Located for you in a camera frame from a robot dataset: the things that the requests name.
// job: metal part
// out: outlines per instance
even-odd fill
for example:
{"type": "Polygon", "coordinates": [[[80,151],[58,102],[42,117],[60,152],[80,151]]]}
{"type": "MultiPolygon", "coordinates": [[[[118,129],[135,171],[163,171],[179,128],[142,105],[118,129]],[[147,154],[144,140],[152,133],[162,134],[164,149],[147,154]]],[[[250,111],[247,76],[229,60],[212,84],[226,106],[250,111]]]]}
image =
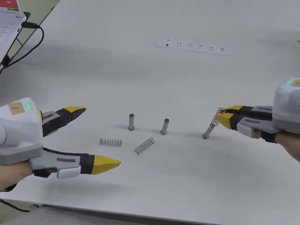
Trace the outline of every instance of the metal part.
{"type": "MultiPolygon", "coordinates": [[[[217,113],[215,115],[219,115],[219,114],[222,114],[222,113],[225,113],[226,112],[226,109],[225,108],[218,108],[217,110],[217,113]]],[[[212,130],[219,124],[219,121],[216,119],[216,116],[214,116],[214,118],[212,119],[211,123],[210,123],[210,126],[207,128],[207,130],[205,131],[204,134],[202,134],[202,138],[204,140],[208,139],[212,130]]]]}
{"type": "Polygon", "coordinates": [[[143,144],[141,144],[139,147],[135,149],[136,154],[140,154],[142,151],[146,150],[148,147],[153,145],[155,143],[155,140],[151,137],[148,140],[146,140],[143,144]]]}
{"type": "Polygon", "coordinates": [[[161,129],[161,131],[160,131],[160,134],[161,135],[166,135],[167,134],[167,128],[168,128],[168,125],[169,125],[169,119],[168,118],[166,118],[165,120],[164,120],[164,124],[163,124],[163,128],[161,129]]]}
{"type": "Polygon", "coordinates": [[[100,138],[99,144],[102,146],[122,147],[122,140],[121,139],[100,138]]]}
{"type": "Polygon", "coordinates": [[[135,119],[135,116],[133,114],[130,114],[129,115],[129,126],[128,126],[128,130],[129,131],[133,131],[135,129],[135,127],[134,127],[134,119],[135,119]]]}

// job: black cable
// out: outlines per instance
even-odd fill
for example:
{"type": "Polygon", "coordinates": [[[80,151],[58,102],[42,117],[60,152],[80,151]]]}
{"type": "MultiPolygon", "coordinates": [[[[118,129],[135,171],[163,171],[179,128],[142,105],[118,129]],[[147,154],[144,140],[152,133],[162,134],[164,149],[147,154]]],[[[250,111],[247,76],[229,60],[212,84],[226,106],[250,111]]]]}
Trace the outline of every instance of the black cable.
{"type": "Polygon", "coordinates": [[[30,49],[29,52],[27,52],[25,55],[23,55],[22,57],[18,58],[16,61],[8,64],[6,67],[2,68],[0,70],[0,74],[2,73],[2,71],[10,66],[12,66],[13,64],[16,64],[17,62],[21,61],[22,59],[24,59],[26,56],[28,56],[30,53],[32,53],[32,51],[34,51],[37,47],[39,47],[41,45],[41,43],[43,42],[44,40],[44,37],[45,37],[45,32],[43,30],[42,27],[40,27],[39,25],[37,25],[36,23],[32,23],[32,22],[23,22],[22,23],[22,27],[23,28],[28,28],[28,29],[40,29],[42,31],[42,38],[41,40],[39,41],[39,43],[34,46],[32,49],[30,49]]]}
{"type": "Polygon", "coordinates": [[[3,203],[3,204],[5,204],[5,205],[7,205],[7,206],[9,206],[9,207],[11,207],[11,208],[13,208],[13,209],[15,209],[15,210],[20,211],[20,212],[30,212],[29,210],[23,210],[23,209],[20,209],[20,208],[14,206],[13,204],[11,204],[11,203],[9,203],[9,202],[7,202],[7,201],[4,201],[4,200],[2,200],[2,199],[0,199],[0,203],[3,203]]]}

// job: laptop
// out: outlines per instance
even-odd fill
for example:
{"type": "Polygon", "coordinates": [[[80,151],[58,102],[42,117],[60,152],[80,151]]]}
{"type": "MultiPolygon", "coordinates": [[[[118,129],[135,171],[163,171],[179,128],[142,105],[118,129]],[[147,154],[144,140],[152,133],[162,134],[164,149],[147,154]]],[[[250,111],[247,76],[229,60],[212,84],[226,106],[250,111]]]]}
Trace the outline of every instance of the laptop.
{"type": "Polygon", "coordinates": [[[0,0],[0,62],[15,41],[26,21],[18,0],[0,0]]]}

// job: sticker label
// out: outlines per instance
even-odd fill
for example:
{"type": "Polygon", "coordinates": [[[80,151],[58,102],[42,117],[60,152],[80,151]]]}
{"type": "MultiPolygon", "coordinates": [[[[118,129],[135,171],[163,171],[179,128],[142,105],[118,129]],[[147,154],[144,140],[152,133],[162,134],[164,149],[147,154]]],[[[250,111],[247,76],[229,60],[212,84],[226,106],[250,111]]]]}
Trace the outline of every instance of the sticker label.
{"type": "Polygon", "coordinates": [[[12,115],[25,113],[24,107],[21,102],[14,102],[8,105],[12,115]]]}
{"type": "Polygon", "coordinates": [[[294,80],[293,83],[291,84],[291,86],[300,87],[300,80],[299,79],[294,80]]]}

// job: charging cable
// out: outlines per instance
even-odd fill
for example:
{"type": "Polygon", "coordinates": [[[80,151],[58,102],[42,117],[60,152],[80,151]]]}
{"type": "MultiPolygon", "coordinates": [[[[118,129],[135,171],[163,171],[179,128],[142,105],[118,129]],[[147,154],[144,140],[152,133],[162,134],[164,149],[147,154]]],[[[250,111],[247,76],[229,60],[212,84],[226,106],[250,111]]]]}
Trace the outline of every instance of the charging cable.
{"type": "Polygon", "coordinates": [[[44,40],[44,37],[45,37],[45,32],[43,30],[43,28],[36,24],[36,23],[32,23],[32,22],[23,22],[22,23],[22,27],[23,28],[27,28],[27,29],[40,29],[42,31],[42,38],[41,40],[39,41],[39,43],[34,46],[30,51],[28,51],[25,55],[23,55],[22,57],[18,58],[17,60],[13,61],[12,63],[8,64],[6,67],[3,67],[1,70],[0,70],[0,74],[2,73],[2,71],[10,66],[12,66],[13,64],[16,64],[17,62],[21,61],[22,59],[24,59],[26,56],[28,56],[30,53],[32,53],[37,47],[39,47],[41,45],[41,43],[43,42],[44,40]]]}

